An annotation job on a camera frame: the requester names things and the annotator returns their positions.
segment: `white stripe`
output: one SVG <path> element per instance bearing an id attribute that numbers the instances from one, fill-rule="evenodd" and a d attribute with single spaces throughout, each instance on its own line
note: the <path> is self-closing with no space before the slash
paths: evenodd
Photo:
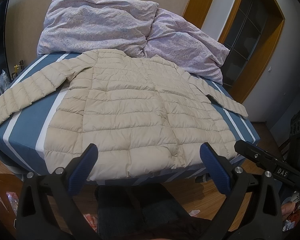
<path id="1" fill-rule="evenodd" d="M 14 167 L 14 166 L 9 166 L 7 164 L 4 164 L 8 169 L 9 171 L 15 173 L 15 174 L 23 174 L 23 171 L 21 171 L 19 168 L 17 167 Z"/>
<path id="2" fill-rule="evenodd" d="M 173 181 L 176 177 L 179 177 L 180 174 L 182 174 L 184 171 L 179 171 L 176 174 L 174 174 L 173 176 L 171 176 L 169 179 L 167 179 L 165 182 L 170 182 Z"/>
<path id="3" fill-rule="evenodd" d="M 147 177 L 147 176 L 142 176 L 142 177 L 138 178 L 138 179 L 132 184 L 132 186 L 139 185 L 140 183 L 144 182 L 146 179 L 149 179 L 149 177 Z"/>
<path id="4" fill-rule="evenodd" d="M 63 59 L 66 55 L 68 55 L 69 53 L 65 53 L 64 55 L 62 55 L 59 59 Z M 43 55 L 41 58 L 39 58 L 35 63 L 33 63 L 30 67 L 28 67 L 26 70 L 24 70 L 22 72 L 22 74 L 20 76 L 18 76 L 18 78 L 16 79 L 16 81 L 11 85 L 11 88 L 14 87 L 16 84 L 18 84 L 23 78 L 24 76 L 31 70 L 33 69 L 40 61 L 42 61 L 45 57 L 47 57 L 49 54 L 45 54 Z M 10 134 L 12 132 L 12 129 L 14 127 L 14 125 L 17 122 L 18 117 L 20 116 L 21 111 L 14 113 L 10 122 L 8 123 L 8 126 L 3 134 L 3 141 L 5 142 L 5 144 L 7 145 L 7 147 L 13 152 L 13 154 L 15 156 L 18 157 L 18 159 L 20 161 L 22 161 L 22 163 L 24 163 L 30 170 L 34 171 L 25 161 L 24 159 L 16 152 L 16 150 L 11 146 L 10 142 L 9 142 L 9 137 Z"/>
<path id="5" fill-rule="evenodd" d="M 213 81 L 211 81 L 211 82 L 216 86 L 216 88 L 217 88 L 222 94 L 224 94 L 224 93 L 222 92 L 222 90 L 217 86 L 217 84 L 216 84 L 215 82 L 213 82 Z M 224 108 L 222 108 L 222 109 L 225 111 L 225 113 L 226 113 L 226 115 L 228 116 L 230 122 L 232 123 L 232 125 L 233 125 L 234 128 L 235 128 L 235 130 L 237 131 L 237 133 L 238 133 L 240 139 L 243 140 L 243 141 L 246 141 L 246 140 L 244 139 L 242 133 L 240 132 L 239 128 L 238 128 L 237 125 L 235 124 L 234 120 L 233 120 L 232 117 L 230 116 L 229 112 L 228 112 L 226 109 L 224 109 Z"/>
<path id="6" fill-rule="evenodd" d="M 56 62 L 59 62 L 59 61 L 63 60 L 63 59 L 64 59 L 66 56 L 68 56 L 69 54 L 70 54 L 70 52 L 67 52 L 67 53 L 63 54 L 60 58 L 57 59 Z"/>
<path id="7" fill-rule="evenodd" d="M 57 59 L 57 62 L 59 62 L 60 60 L 63 60 L 66 56 L 68 56 L 69 53 L 65 53 L 63 54 L 60 58 Z M 55 101 L 53 102 L 53 105 L 46 117 L 46 120 L 44 121 L 44 124 L 41 128 L 39 137 L 37 139 L 37 143 L 35 145 L 35 150 L 37 151 L 38 155 L 44 159 L 44 153 L 43 153 L 43 145 L 44 145 L 44 140 L 46 138 L 46 134 L 47 134 L 47 129 L 49 126 L 49 123 L 54 115 L 54 113 L 57 110 L 57 107 L 60 105 L 62 99 L 65 97 L 67 91 L 69 89 L 69 83 L 65 82 L 65 84 L 63 85 L 61 91 L 59 92 L 59 94 L 57 95 Z"/>
<path id="8" fill-rule="evenodd" d="M 96 180 L 96 183 L 98 184 L 98 185 L 105 185 L 106 184 L 106 181 L 103 179 L 103 180 Z"/>
<path id="9" fill-rule="evenodd" d="M 245 120 L 243 120 L 243 118 L 242 118 L 242 116 L 241 116 L 241 115 L 240 115 L 240 119 L 241 119 L 241 121 L 243 122 L 243 124 L 245 125 L 245 127 L 247 128 L 248 132 L 250 133 L 250 135 L 251 135 L 251 137 L 252 137 L 252 139 L 253 139 L 253 142 L 252 142 L 252 143 L 255 143 L 255 141 L 256 141 L 256 138 L 253 136 L 253 134 L 252 134 L 252 132 L 251 132 L 250 128 L 249 128 L 249 127 L 248 127 L 248 125 L 246 124 L 246 121 L 245 121 Z"/>
<path id="10" fill-rule="evenodd" d="M 236 163 L 236 162 L 238 162 L 238 161 L 241 161 L 241 160 L 244 159 L 244 158 L 245 158 L 244 156 L 238 154 L 236 157 L 234 157 L 234 158 L 230 161 L 230 163 L 231 163 L 231 164 L 234 164 L 234 163 Z"/>
<path id="11" fill-rule="evenodd" d="M 197 170 L 194 174 L 192 174 L 192 175 L 190 175 L 189 177 L 187 177 L 187 179 L 189 179 L 189 178 L 195 176 L 196 174 L 200 173 L 201 171 L 204 171 L 205 169 L 206 169 L 206 168 L 201 168 L 201 169 Z"/>
<path id="12" fill-rule="evenodd" d="M 26 70 L 22 72 L 20 76 L 16 79 L 16 81 L 11 85 L 10 88 L 13 88 L 16 84 L 20 82 L 21 79 L 31 70 L 33 69 L 41 60 L 43 60 L 45 57 L 47 57 L 49 54 L 43 55 L 41 58 L 39 58 L 35 63 L 33 63 L 30 67 L 28 67 Z"/>
<path id="13" fill-rule="evenodd" d="M 21 113 L 21 111 L 13 114 L 10 122 L 8 123 L 7 129 L 5 130 L 5 132 L 3 134 L 3 141 L 8 146 L 8 148 L 13 152 L 13 154 L 15 156 L 17 156 L 18 159 L 21 160 L 30 170 L 33 171 L 33 169 L 24 161 L 24 159 L 16 152 L 16 150 L 9 143 L 9 136 L 10 136 L 10 134 L 12 132 L 12 129 L 13 129 L 16 121 L 18 120 L 18 117 L 19 117 L 20 113 Z"/>

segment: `beige puffer jacket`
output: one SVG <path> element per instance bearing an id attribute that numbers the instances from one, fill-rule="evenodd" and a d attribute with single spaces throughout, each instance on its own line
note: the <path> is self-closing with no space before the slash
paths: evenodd
<path id="1" fill-rule="evenodd" d="M 116 49 L 54 62 L 8 89 L 0 96 L 0 124 L 64 81 L 69 90 L 44 143 L 50 172 L 90 143 L 99 149 L 90 180 L 196 165 L 204 142 L 228 159 L 236 155 L 232 132 L 206 96 L 247 118 L 241 104 L 161 57 L 131 58 Z"/>

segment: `label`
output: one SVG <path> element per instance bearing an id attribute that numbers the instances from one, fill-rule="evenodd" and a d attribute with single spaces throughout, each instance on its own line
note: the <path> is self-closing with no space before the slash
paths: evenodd
<path id="1" fill-rule="evenodd" d="M 290 172 L 288 170 L 286 170 L 286 169 L 284 169 L 282 167 L 279 167 L 279 166 L 274 171 L 274 174 L 276 174 L 276 175 L 278 175 L 280 177 L 283 177 L 285 179 L 288 177 L 289 173 Z"/>

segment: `blue striped bed sheet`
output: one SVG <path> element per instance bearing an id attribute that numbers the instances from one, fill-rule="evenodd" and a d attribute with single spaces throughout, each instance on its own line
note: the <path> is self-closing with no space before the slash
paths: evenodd
<path id="1" fill-rule="evenodd" d="M 13 86 L 23 81 L 25 78 L 55 61 L 70 59 L 77 55 L 79 55 L 79 53 L 73 52 L 55 52 L 43 55 L 31 63 L 11 85 Z M 229 96 L 221 85 L 209 80 L 206 81 L 213 88 Z M 48 173 L 43 158 L 43 143 L 49 122 L 66 92 L 66 85 L 59 87 L 55 92 L 45 98 L 34 102 L 31 106 L 18 113 L 14 113 L 0 126 L 0 160 L 16 175 L 19 174 L 19 177 L 28 171 L 34 171 L 40 175 Z M 213 106 L 227 122 L 236 140 L 243 139 L 254 144 L 258 143 L 260 138 L 248 120 L 244 120 L 239 115 L 223 109 L 216 103 L 213 103 Z M 236 163 L 242 159 L 243 157 L 238 155 L 231 160 L 231 162 Z M 180 168 L 173 173 L 171 173 L 170 170 L 164 170 L 140 178 L 97 181 L 97 183 L 106 185 L 138 185 L 189 178 L 200 176 L 204 173 L 206 173 L 206 171 L 201 164 Z"/>

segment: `blue gripper pad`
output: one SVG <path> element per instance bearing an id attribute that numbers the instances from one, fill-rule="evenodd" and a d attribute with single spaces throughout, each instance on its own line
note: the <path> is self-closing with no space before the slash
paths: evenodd
<path id="1" fill-rule="evenodd" d="M 93 166 L 98 159 L 98 148 L 95 144 L 90 144 L 83 154 L 78 157 L 79 163 L 74 168 L 68 178 L 68 194 L 78 195 L 85 184 Z"/>
<path id="2" fill-rule="evenodd" d="M 209 143 L 203 143 L 200 146 L 200 158 L 206 166 L 214 184 L 221 194 L 226 196 L 231 192 L 231 178 L 227 171 L 219 162 L 217 154 L 211 148 Z"/>

